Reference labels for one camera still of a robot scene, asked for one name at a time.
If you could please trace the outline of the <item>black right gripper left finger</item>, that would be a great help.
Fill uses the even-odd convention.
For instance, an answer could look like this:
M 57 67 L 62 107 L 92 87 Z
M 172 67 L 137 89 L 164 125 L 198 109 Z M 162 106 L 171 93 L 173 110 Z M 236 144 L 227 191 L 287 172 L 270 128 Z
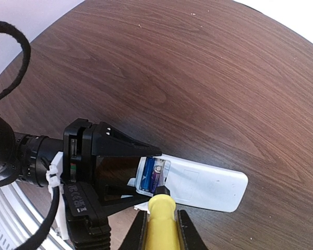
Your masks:
M 148 228 L 148 212 L 139 211 L 121 244 L 121 249 L 123 250 L 145 249 L 147 228 Z

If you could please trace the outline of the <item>yellow handled screwdriver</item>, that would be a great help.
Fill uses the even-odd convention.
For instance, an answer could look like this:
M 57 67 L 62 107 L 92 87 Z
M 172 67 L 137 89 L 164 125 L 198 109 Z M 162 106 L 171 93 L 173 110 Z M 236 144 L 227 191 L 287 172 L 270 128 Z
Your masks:
M 150 215 L 144 249 L 180 249 L 175 209 L 169 189 L 157 187 L 148 201 Z

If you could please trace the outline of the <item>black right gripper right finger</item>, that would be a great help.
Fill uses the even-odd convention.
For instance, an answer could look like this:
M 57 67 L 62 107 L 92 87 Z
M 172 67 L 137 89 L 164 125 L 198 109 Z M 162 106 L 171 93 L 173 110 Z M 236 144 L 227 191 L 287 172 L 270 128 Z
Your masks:
M 187 211 L 177 210 L 176 224 L 180 249 L 208 250 Z

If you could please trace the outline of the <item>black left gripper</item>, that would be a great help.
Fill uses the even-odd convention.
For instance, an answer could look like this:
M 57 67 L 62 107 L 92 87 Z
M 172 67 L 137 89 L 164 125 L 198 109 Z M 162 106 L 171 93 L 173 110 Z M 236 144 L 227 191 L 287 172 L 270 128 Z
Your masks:
M 15 132 L 0 116 L 0 187 L 15 181 L 39 187 L 85 182 L 94 185 L 106 216 L 145 203 L 149 197 L 132 186 L 95 182 L 97 157 L 161 154 L 158 147 L 135 140 L 106 122 L 77 119 L 65 128 L 60 140 Z

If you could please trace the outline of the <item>white remote control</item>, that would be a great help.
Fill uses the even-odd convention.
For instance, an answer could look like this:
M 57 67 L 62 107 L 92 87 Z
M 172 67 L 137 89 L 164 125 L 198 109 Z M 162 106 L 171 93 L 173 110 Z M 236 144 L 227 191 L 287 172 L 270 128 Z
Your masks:
M 224 169 L 166 154 L 152 157 L 165 161 L 159 185 L 170 190 L 174 201 L 181 205 L 221 212 L 234 212 L 246 191 L 248 177 L 239 171 Z M 141 189 L 147 157 L 141 157 L 136 176 L 127 185 L 146 196 L 153 193 Z

